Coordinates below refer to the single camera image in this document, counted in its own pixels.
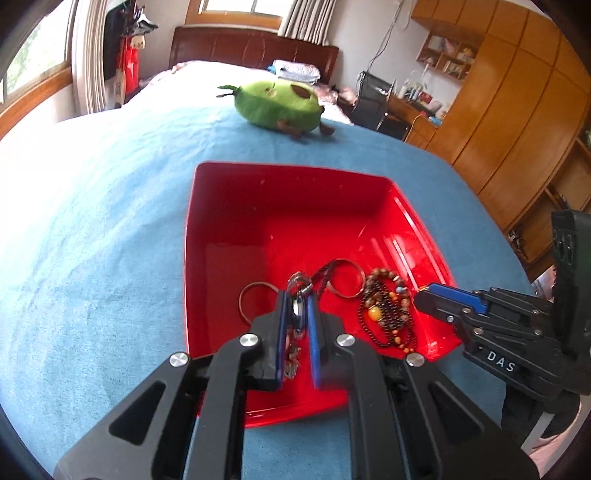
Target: bottle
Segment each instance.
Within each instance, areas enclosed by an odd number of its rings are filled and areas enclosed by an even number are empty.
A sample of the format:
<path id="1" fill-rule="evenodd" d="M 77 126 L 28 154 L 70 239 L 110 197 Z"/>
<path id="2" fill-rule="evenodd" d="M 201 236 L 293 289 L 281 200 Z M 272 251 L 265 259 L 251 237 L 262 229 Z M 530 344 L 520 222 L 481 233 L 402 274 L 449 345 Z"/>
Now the bottle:
<path id="1" fill-rule="evenodd" d="M 406 95 L 406 92 L 408 91 L 408 85 L 410 84 L 410 80 L 406 79 L 404 81 L 404 84 L 402 84 L 402 86 L 400 87 L 400 91 L 398 92 L 398 98 L 403 99 L 404 96 Z"/>

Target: wooden window sill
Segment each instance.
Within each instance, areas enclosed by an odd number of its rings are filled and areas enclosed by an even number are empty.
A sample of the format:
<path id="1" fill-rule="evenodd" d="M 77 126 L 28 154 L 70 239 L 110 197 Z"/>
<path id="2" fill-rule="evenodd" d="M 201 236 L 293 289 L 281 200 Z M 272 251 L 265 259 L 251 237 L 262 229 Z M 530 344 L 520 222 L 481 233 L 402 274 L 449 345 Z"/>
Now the wooden window sill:
<path id="1" fill-rule="evenodd" d="M 72 83 L 72 68 L 66 66 L 39 81 L 0 111 L 0 140 L 35 107 Z"/>
<path id="2" fill-rule="evenodd" d="M 241 25 L 252 28 L 267 28 L 279 30 L 281 17 L 273 15 L 252 14 L 246 12 L 187 12 L 185 25 L 226 24 Z"/>

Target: wooden headboard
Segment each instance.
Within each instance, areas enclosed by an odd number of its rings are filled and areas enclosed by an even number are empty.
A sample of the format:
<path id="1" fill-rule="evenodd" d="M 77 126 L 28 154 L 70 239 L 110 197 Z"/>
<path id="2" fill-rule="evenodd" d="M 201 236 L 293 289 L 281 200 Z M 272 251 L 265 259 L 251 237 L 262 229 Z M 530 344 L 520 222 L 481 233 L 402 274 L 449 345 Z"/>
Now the wooden headboard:
<path id="1" fill-rule="evenodd" d="M 251 28 L 177 27 L 168 67 L 181 61 L 221 61 L 252 69 L 266 69 L 273 60 L 311 63 L 321 80 L 330 81 L 339 54 L 337 47 L 323 47 Z"/>

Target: silver screw head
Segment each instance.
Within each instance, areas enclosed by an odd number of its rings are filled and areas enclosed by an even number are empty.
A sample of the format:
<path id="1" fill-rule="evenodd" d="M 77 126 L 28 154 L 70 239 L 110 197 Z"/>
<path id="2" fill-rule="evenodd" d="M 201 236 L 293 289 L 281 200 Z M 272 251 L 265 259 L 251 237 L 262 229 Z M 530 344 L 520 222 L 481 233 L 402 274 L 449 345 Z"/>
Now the silver screw head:
<path id="1" fill-rule="evenodd" d="M 411 367 L 421 367 L 425 363 L 425 357 L 420 353 L 409 353 L 406 360 Z"/>
<path id="2" fill-rule="evenodd" d="M 258 337 L 254 333 L 245 333 L 240 337 L 240 345 L 245 347 L 255 346 L 258 343 Z"/>
<path id="3" fill-rule="evenodd" d="M 189 356 L 184 352 L 176 352 L 170 356 L 168 361 L 173 367 L 182 367 L 183 365 L 187 365 Z"/>
<path id="4" fill-rule="evenodd" d="M 341 333 L 337 338 L 336 342 L 340 346 L 351 346 L 355 343 L 355 337 L 350 333 Z"/>

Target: window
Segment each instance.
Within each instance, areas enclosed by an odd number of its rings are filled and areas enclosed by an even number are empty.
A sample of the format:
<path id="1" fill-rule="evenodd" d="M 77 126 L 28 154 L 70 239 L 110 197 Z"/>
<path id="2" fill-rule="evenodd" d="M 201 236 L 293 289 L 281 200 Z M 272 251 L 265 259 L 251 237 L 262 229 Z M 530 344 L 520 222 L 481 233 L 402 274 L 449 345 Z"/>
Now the window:
<path id="1" fill-rule="evenodd" d="M 66 62 L 72 2 L 64 0 L 60 3 L 27 37 L 2 76 L 2 100 L 9 100 L 15 91 L 43 78 L 45 73 L 53 73 L 56 67 Z"/>
<path id="2" fill-rule="evenodd" d="M 205 0 L 204 9 L 283 17 L 287 13 L 290 3 L 282 0 Z"/>
<path id="3" fill-rule="evenodd" d="M 292 0 L 190 0 L 185 24 L 233 24 L 277 30 Z"/>

